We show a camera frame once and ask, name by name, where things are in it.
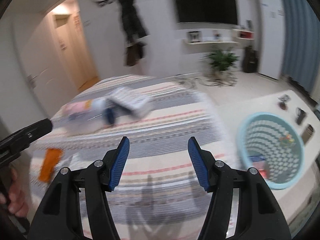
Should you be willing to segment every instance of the white cabinet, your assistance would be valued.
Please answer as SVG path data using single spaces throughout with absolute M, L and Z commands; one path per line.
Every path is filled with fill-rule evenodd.
M 284 58 L 285 22 L 282 0 L 259 0 L 262 43 L 258 72 L 279 79 Z

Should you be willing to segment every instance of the potted plant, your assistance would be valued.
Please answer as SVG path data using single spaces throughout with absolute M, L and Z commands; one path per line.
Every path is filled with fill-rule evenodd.
M 227 51 L 223 51 L 220 48 L 213 48 L 213 51 L 207 54 L 207 59 L 210 60 L 210 65 L 212 67 L 214 75 L 223 81 L 228 78 L 227 70 L 233 67 L 235 62 L 238 60 L 238 56 L 235 56 L 230 48 Z

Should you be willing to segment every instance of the television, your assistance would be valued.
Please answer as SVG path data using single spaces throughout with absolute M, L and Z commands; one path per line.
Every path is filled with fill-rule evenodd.
M 238 25 L 236 0 L 175 0 L 179 23 Z

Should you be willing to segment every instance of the picture frame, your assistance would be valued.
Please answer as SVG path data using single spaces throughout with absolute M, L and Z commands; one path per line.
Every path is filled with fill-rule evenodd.
M 214 41 L 221 41 L 221 34 L 219 33 L 218 30 L 213 30 L 212 34 L 213 34 Z
M 201 31 L 187 32 L 188 42 L 201 42 Z

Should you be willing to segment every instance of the blue curtain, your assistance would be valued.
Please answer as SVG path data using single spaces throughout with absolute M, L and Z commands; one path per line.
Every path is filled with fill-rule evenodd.
M 282 73 L 311 93 L 320 60 L 320 22 L 307 0 L 283 0 L 285 48 Z

